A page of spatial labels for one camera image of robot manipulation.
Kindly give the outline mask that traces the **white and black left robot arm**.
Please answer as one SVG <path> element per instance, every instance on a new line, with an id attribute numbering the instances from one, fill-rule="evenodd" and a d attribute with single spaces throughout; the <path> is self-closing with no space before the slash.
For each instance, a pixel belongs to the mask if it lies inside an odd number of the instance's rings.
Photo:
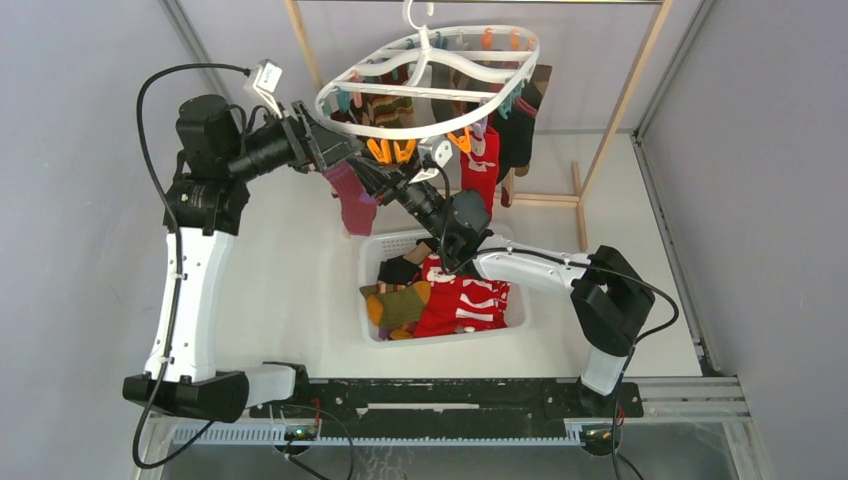
<path id="1" fill-rule="evenodd" d="M 125 378 L 125 400 L 174 417 L 233 423 L 258 404 L 290 417 L 311 407 L 311 388 L 292 364 L 266 362 L 221 370 L 215 361 L 217 304 L 250 193 L 248 182 L 287 166 L 324 173 L 362 143 L 317 122 L 301 102 L 239 126 L 235 106 L 219 95 L 183 103 L 176 131 L 180 169 L 164 194 L 167 270 L 156 338 L 140 374 Z"/>

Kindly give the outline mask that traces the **white round clip hanger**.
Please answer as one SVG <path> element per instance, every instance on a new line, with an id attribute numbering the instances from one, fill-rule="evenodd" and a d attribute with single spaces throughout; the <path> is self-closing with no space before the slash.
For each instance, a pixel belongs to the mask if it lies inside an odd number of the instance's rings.
<path id="1" fill-rule="evenodd" d="M 460 25 L 429 28 L 413 18 L 413 4 L 402 5 L 412 34 L 392 41 L 330 80 L 314 108 L 328 128 L 359 137 L 422 140 L 480 123 L 493 113 L 506 117 L 530 81 L 540 56 L 538 36 L 513 25 Z M 464 104 L 468 111 L 446 120 L 389 129 L 333 119 L 364 94 Z"/>

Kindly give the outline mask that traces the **tan brown sock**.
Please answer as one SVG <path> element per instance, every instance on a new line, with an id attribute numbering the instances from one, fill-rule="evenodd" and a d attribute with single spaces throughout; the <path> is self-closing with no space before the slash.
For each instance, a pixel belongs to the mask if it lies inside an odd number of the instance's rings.
<path id="1" fill-rule="evenodd" d="M 417 243 L 410 251 L 403 255 L 403 259 L 415 266 L 421 266 L 428 258 L 438 257 L 438 251 L 431 248 L 426 242 Z"/>

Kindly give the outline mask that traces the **olive and orange sock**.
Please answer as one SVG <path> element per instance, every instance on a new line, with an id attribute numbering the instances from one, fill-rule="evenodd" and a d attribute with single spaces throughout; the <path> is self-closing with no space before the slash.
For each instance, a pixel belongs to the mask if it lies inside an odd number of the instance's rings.
<path id="1" fill-rule="evenodd" d="M 359 289 L 369 322 L 383 329 L 397 329 L 417 322 L 431 296 L 431 285 L 417 281 L 408 286 L 377 284 Z"/>

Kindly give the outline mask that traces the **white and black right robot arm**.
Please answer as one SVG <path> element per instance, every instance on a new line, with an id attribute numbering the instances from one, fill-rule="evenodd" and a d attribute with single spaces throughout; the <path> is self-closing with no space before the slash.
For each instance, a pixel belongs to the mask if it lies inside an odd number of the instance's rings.
<path id="1" fill-rule="evenodd" d="M 397 256 L 383 262 L 366 298 L 380 329 L 415 324 L 419 337 L 498 330 L 512 286 L 567 296 L 590 344 L 578 378 L 578 402 L 605 415 L 618 389 L 659 290 L 643 280 L 615 248 L 565 253 L 516 243 L 494 233 L 482 196 L 473 190 L 441 195 L 406 168 L 388 171 L 373 159 L 346 161 L 366 197 L 400 203 L 428 232 L 421 260 Z"/>

